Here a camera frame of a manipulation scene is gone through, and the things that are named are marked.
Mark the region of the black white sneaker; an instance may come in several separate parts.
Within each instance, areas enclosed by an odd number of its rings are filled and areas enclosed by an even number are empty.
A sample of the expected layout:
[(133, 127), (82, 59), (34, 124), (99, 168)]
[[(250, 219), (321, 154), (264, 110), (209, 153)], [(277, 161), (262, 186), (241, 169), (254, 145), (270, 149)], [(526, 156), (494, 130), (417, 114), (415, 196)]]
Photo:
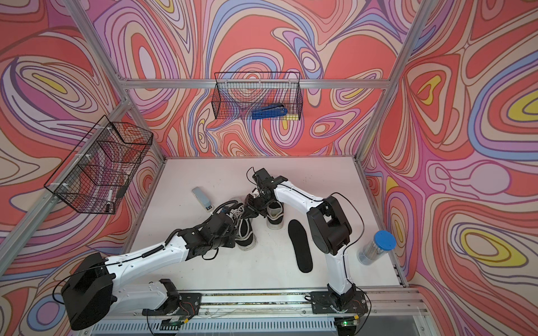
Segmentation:
[(252, 250), (257, 243), (250, 218), (244, 217), (245, 207), (241, 204), (231, 210), (235, 219), (234, 241), (242, 251)]
[(279, 201), (274, 201), (266, 207), (267, 227), (272, 230), (279, 230), (283, 227), (284, 205)]

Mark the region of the black shoe insole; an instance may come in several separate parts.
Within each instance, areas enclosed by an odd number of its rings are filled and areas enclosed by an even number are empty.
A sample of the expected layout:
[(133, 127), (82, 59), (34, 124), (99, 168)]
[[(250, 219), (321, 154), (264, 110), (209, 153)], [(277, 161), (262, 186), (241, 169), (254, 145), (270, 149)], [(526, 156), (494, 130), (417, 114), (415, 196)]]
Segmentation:
[(310, 273), (313, 269), (313, 261), (305, 228), (299, 221), (293, 219), (289, 222), (288, 234), (299, 270), (302, 273)]

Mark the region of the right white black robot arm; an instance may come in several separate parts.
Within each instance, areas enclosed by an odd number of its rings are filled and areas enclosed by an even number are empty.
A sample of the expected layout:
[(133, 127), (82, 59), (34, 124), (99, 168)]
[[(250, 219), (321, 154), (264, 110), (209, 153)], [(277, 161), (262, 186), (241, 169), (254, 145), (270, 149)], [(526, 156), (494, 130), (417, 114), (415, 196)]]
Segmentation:
[(345, 261), (345, 251), (353, 230), (339, 201), (333, 195), (316, 197), (296, 187), (284, 176), (270, 176), (263, 168), (251, 177), (256, 188), (245, 198), (244, 217), (262, 216), (268, 227), (280, 229), (286, 205), (304, 213), (312, 241), (326, 257), (329, 298), (336, 309), (342, 310), (353, 300), (357, 287), (347, 274)]

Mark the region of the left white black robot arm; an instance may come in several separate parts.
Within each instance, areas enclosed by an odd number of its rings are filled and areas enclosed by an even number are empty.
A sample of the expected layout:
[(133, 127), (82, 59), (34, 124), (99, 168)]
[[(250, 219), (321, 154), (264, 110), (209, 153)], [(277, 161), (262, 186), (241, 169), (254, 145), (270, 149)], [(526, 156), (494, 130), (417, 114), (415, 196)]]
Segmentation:
[(72, 330), (83, 330), (110, 313), (143, 311), (152, 316), (186, 312), (182, 294), (170, 279), (136, 285), (135, 280), (197, 257), (211, 250), (235, 247), (238, 219), (232, 214), (213, 214), (193, 228), (177, 229), (164, 242), (131, 253), (103, 257), (94, 253), (67, 277), (60, 294)]

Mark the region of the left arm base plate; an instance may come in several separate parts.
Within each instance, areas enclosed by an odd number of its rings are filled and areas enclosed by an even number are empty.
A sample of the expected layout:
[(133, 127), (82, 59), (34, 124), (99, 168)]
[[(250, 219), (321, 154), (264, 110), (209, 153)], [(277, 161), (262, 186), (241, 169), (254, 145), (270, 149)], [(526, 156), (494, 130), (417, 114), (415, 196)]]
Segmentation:
[(168, 295), (165, 302), (155, 309), (143, 309), (143, 316), (183, 316), (198, 315), (200, 311), (201, 293), (179, 292)]

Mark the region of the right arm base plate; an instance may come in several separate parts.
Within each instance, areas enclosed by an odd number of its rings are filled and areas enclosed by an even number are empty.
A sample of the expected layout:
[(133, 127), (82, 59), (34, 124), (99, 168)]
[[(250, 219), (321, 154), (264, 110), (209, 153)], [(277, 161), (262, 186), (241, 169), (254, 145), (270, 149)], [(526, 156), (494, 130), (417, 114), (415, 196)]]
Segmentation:
[(305, 300), (311, 304), (314, 314), (354, 314), (363, 316), (368, 312), (365, 295), (349, 292), (338, 295), (330, 291), (313, 291), (306, 295)]

